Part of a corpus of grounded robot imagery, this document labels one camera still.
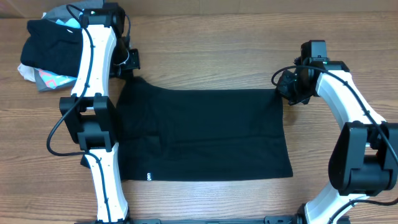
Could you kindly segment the black t-shirt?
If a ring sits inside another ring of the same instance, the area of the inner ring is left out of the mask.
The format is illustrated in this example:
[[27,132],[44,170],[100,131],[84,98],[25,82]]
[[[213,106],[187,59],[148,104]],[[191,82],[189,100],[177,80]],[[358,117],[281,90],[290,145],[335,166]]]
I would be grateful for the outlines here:
[[293,175],[272,89],[168,90],[140,77],[116,105],[123,180],[234,181]]

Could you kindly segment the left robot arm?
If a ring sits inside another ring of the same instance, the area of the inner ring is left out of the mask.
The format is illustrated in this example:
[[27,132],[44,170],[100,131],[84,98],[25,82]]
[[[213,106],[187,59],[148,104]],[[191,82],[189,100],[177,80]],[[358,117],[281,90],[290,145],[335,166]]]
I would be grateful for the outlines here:
[[79,155],[90,169],[97,199],[95,223],[130,223],[129,205],[119,174],[121,123],[109,98],[110,78],[129,78],[140,67],[130,46],[129,21],[116,2],[80,11],[83,50],[78,77],[69,97],[60,99],[61,122],[67,125]]

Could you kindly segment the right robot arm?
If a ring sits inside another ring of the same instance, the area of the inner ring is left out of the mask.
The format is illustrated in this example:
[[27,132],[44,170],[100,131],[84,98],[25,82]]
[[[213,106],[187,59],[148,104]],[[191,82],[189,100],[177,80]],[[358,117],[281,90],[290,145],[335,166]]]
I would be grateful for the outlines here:
[[397,123],[376,113],[355,87],[349,68],[327,56],[324,40],[300,47],[293,66],[277,71],[276,91],[290,106],[323,98],[341,132],[328,163],[329,182],[295,215],[266,216],[265,223],[349,223],[346,212],[359,203],[392,206],[374,196],[397,183]]

